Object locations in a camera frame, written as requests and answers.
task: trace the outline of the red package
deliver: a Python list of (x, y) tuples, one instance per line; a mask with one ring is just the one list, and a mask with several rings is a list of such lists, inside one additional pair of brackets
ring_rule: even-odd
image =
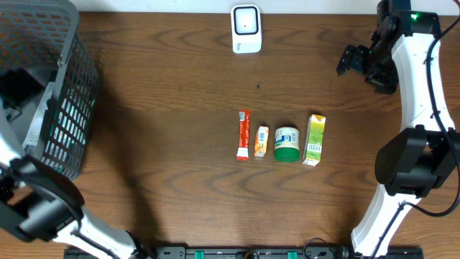
[(249, 160), (249, 132), (251, 129), (251, 111), (239, 111), (239, 144), (237, 160)]

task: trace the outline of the white wall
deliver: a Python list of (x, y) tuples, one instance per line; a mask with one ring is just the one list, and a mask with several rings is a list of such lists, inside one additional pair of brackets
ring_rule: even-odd
[[(270, 14), (376, 14), (379, 0), (70, 0), (80, 11), (229, 13), (236, 4), (256, 4)], [(412, 9), (457, 15), (452, 0), (412, 0)]]

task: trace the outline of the brown wooden surface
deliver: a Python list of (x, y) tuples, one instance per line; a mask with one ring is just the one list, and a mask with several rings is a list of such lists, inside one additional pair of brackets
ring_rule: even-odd
[[(443, 18), (445, 28), (451, 18)], [(93, 139), (75, 182), (94, 214), (151, 245), (296, 246), (346, 242), (374, 195), (374, 158), (400, 128), (399, 93), (375, 94), (364, 78), (336, 77), (348, 44), (369, 45), (373, 16), (263, 15), (262, 51), (235, 55), (227, 14), (81, 14), (80, 35), (103, 78)], [(441, 73), (460, 123), (460, 33), (443, 40)], [(270, 126), (264, 160), (236, 162), (238, 111)], [(276, 163), (273, 132), (327, 116), (314, 167)], [(455, 173), (422, 201), (441, 211)], [(460, 212), (411, 211), (393, 245), (457, 258)], [(1, 233), (0, 258), (61, 258), (64, 245), (25, 244)]]

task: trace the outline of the gray basket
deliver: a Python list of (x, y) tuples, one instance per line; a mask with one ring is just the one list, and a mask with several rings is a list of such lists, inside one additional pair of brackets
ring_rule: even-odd
[(57, 73), (37, 144), (26, 151), (70, 179), (80, 174), (99, 93), (78, 23), (66, 0), (0, 1), (0, 70), (25, 68), (44, 86)]

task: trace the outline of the green and white container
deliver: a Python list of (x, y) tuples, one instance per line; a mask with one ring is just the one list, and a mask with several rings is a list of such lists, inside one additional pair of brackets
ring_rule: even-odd
[(280, 162), (299, 161), (299, 131), (293, 127), (281, 127), (275, 132), (275, 159)]

